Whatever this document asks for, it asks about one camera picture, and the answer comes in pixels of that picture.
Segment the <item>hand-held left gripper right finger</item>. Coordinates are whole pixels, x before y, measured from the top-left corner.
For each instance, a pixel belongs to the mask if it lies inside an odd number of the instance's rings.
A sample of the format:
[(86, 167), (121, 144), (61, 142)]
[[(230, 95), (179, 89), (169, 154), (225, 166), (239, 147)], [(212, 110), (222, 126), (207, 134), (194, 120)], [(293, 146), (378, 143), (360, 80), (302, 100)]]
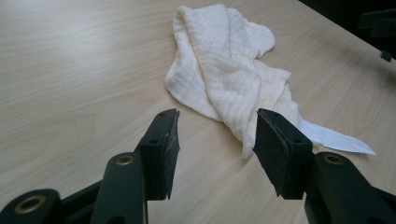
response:
[(257, 115), (254, 153), (276, 195), (301, 200), (313, 143), (281, 114), (260, 108)]

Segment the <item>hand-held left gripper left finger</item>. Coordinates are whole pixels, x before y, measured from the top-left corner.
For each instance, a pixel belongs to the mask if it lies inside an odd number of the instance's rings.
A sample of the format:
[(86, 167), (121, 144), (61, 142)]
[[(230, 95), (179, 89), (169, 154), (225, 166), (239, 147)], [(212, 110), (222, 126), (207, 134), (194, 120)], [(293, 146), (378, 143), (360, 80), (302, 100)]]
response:
[(162, 201), (171, 197), (180, 150), (178, 117), (179, 111), (174, 108), (157, 114), (135, 149), (143, 163), (148, 201)]

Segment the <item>white towel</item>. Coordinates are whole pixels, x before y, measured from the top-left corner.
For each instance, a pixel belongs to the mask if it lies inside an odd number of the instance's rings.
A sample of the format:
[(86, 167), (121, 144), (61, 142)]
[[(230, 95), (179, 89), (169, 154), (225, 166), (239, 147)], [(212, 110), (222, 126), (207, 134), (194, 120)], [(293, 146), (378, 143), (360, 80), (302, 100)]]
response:
[(253, 153), (256, 111), (284, 116), (309, 140), (347, 152), (373, 154), (368, 145), (304, 120), (292, 100), (290, 72), (260, 61), (276, 43), (272, 31), (250, 22), (223, 4), (179, 7), (173, 18), (176, 58), (164, 84), (183, 105), (224, 123), (243, 143), (242, 156)]

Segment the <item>black stand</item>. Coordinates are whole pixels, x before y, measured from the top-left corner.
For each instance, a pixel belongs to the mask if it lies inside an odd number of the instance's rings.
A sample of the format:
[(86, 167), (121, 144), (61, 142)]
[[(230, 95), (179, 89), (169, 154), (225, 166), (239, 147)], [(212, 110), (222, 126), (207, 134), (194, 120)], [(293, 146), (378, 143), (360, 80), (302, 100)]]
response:
[(370, 37), (382, 42), (382, 59), (396, 60), (396, 8), (362, 13), (358, 29), (369, 29)]

